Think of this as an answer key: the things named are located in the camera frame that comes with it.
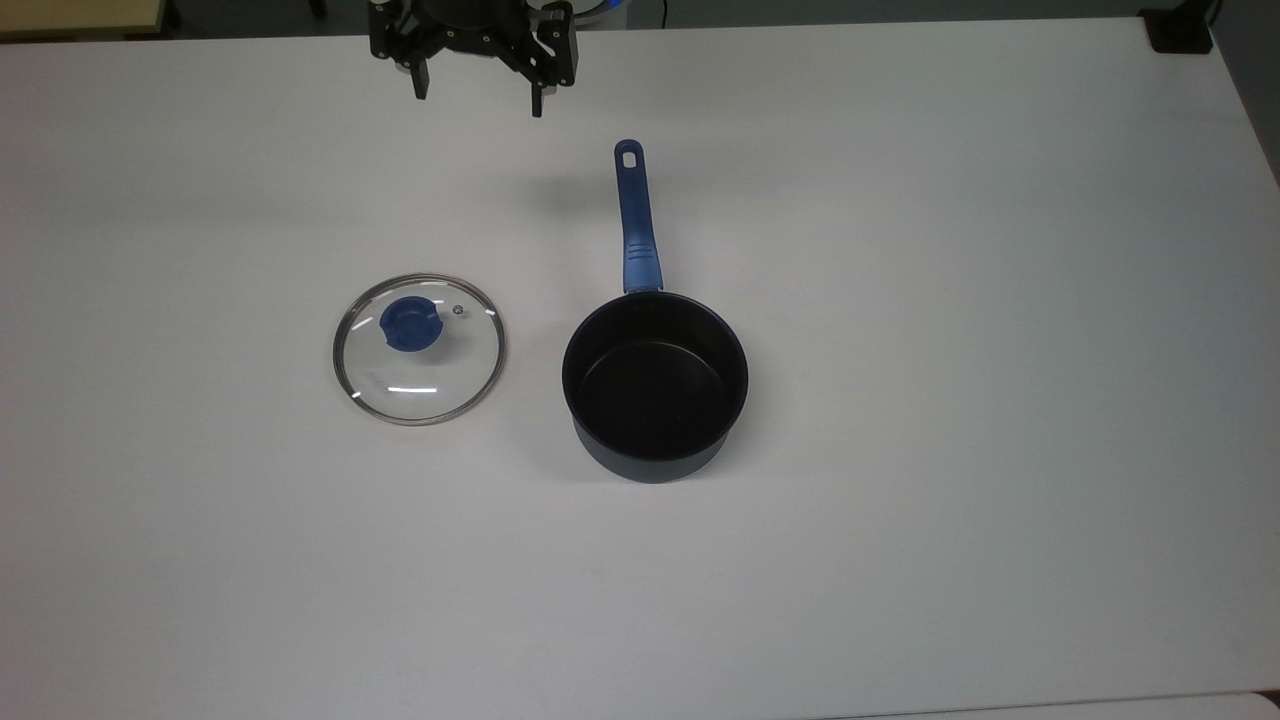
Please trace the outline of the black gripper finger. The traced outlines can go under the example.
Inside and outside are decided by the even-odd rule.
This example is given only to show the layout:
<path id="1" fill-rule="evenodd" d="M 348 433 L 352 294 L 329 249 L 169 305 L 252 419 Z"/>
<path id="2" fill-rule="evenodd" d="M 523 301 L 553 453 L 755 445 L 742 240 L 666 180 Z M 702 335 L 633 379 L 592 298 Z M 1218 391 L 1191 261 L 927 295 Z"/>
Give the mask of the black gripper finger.
<path id="1" fill-rule="evenodd" d="M 410 5 L 369 5 L 367 37 L 370 54 L 392 61 L 406 73 L 413 86 L 413 96 L 422 101 L 428 96 L 430 76 L 426 60 L 419 51 L 419 41 L 412 38 L 416 27 Z"/>
<path id="2" fill-rule="evenodd" d="M 518 4 L 517 32 L 509 49 L 512 69 L 530 86 L 532 118 L 543 118 L 549 94 L 576 83 L 576 28 L 571 4 L 545 4 L 540 8 Z"/>

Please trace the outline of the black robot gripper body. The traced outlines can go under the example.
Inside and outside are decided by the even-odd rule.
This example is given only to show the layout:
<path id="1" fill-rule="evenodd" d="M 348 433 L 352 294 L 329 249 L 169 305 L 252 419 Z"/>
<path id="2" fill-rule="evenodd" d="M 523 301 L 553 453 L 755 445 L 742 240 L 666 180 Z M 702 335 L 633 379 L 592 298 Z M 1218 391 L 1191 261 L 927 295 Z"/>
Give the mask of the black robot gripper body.
<path id="1" fill-rule="evenodd" d="M 411 1 L 396 35 L 396 60 L 416 63 L 449 49 L 479 56 L 539 58 L 525 1 Z"/>

